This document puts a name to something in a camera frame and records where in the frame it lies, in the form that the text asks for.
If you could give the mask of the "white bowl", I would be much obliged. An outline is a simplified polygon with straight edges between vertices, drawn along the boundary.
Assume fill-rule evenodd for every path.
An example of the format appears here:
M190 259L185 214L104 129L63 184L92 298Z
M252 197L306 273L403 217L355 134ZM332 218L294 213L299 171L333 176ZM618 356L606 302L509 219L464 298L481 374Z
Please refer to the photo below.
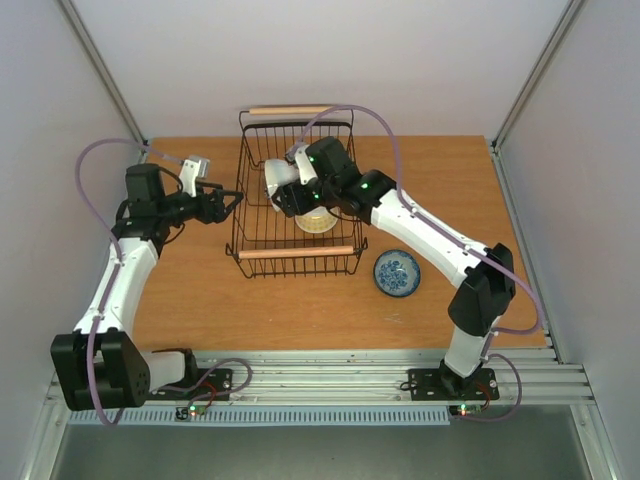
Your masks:
M264 162L266 193L272 199L280 186L299 179L299 170L295 164L282 159L268 159Z

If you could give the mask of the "teal yellow sun bowl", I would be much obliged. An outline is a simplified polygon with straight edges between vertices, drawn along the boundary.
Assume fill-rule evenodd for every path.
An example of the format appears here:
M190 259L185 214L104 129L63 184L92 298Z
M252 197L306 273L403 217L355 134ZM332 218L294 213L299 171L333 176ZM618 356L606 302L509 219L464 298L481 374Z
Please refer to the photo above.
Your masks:
M296 215L294 221L302 231L319 235L332 230L338 218L325 207L317 207L304 215Z

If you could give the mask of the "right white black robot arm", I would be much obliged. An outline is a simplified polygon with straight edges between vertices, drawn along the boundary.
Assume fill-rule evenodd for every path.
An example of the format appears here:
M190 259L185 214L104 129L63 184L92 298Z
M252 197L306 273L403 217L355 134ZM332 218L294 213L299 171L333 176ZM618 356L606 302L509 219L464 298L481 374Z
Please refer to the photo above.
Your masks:
M451 398L473 389L491 330L516 293L512 252L460 234L383 172L361 172L334 137L302 144L283 160L267 160L264 175L275 210L294 217L337 208L402 241L451 283L456 293L448 315L454 332L439 366L439 383Z

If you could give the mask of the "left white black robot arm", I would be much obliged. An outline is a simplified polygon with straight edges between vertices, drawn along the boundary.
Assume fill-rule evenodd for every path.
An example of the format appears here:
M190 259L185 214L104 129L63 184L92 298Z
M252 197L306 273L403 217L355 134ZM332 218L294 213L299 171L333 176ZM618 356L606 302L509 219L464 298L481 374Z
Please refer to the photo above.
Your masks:
M184 160L173 193L164 188L164 167L140 164L127 169L127 196L108 230L112 244L100 283L73 331L57 335L50 347L70 410L140 407L160 389L179 398L199 391L202 375L190 350L143 354L132 333L144 287L172 229L191 220L221 223L243 199L240 192L208 182L208 169L203 157Z

